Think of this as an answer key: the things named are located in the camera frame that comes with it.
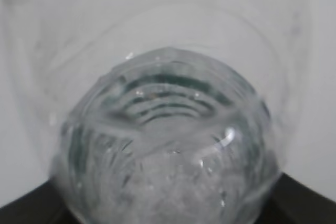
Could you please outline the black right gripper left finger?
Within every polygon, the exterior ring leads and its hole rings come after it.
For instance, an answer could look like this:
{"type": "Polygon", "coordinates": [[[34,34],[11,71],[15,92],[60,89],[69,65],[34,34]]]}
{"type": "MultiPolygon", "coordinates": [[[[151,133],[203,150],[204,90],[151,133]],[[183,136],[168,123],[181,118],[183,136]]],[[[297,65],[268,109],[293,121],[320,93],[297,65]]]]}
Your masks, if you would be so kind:
{"type": "Polygon", "coordinates": [[[1,207],[1,223],[5,224],[78,222],[51,180],[1,207]]]}

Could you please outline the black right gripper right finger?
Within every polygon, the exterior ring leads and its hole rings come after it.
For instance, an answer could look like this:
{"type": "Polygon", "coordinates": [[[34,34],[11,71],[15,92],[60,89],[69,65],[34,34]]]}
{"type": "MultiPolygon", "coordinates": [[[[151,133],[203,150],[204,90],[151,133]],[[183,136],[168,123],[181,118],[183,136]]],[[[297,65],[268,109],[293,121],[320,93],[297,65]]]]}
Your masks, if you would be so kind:
{"type": "Polygon", "coordinates": [[[258,224],[335,224],[335,203],[283,174],[258,224]]]}

